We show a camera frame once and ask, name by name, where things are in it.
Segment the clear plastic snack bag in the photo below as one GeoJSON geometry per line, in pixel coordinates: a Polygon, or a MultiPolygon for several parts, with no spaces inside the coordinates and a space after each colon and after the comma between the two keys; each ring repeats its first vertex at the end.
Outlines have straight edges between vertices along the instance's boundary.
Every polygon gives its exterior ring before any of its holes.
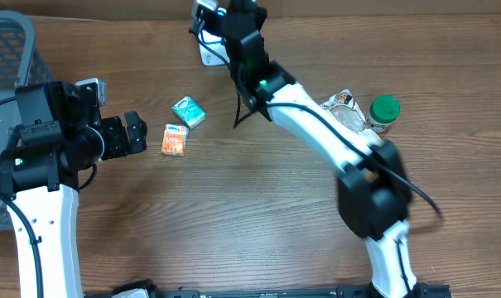
{"type": "Polygon", "coordinates": [[[348,89],[330,96],[320,106],[352,132],[365,137],[373,144],[383,145],[383,139],[369,128],[366,117],[348,89]]]}

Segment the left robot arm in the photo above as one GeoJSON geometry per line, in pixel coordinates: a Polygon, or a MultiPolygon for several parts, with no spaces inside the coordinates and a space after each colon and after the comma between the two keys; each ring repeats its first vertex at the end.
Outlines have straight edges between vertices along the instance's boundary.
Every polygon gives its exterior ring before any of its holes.
{"type": "Polygon", "coordinates": [[[145,151],[147,125],[135,111],[102,118],[98,79],[19,87],[12,99],[21,122],[0,154],[0,200],[15,230],[21,295],[81,297],[79,173],[145,151]]]}

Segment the teal tissue pack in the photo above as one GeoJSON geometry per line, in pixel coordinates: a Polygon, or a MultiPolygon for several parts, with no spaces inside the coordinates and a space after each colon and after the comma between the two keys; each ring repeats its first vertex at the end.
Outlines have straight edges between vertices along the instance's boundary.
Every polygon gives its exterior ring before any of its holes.
{"type": "Polygon", "coordinates": [[[190,130],[193,130],[206,118],[203,109],[189,96],[185,96],[175,103],[172,110],[190,130]]]}

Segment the orange tissue pack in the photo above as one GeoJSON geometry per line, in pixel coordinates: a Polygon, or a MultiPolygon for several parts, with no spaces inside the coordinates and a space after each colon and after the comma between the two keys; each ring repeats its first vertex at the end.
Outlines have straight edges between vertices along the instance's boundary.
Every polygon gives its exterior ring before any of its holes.
{"type": "Polygon", "coordinates": [[[161,153],[168,156],[184,156],[186,153],[189,129],[179,124],[167,124],[165,126],[161,153]]]}

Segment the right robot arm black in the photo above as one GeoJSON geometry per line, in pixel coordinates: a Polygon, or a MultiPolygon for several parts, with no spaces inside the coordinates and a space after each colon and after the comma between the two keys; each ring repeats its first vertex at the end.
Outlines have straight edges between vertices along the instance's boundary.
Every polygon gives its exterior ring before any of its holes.
{"type": "Polygon", "coordinates": [[[368,250],[370,294],[415,296],[418,282],[407,249],[412,185],[395,145],[379,145],[349,130],[270,60],[261,35],[265,8],[254,1],[232,1],[225,14],[218,10],[216,1],[194,2],[190,32],[206,30],[220,37],[231,79],[247,107],[292,133],[330,165],[340,217],[368,250]]]}

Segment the green lid jar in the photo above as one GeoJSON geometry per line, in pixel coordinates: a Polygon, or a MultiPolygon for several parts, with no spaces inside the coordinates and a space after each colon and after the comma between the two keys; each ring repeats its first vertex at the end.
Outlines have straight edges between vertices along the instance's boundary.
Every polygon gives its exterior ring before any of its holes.
{"type": "Polygon", "coordinates": [[[377,133],[385,132],[400,112],[401,104],[392,95],[378,96],[369,106],[367,124],[377,133]]]}

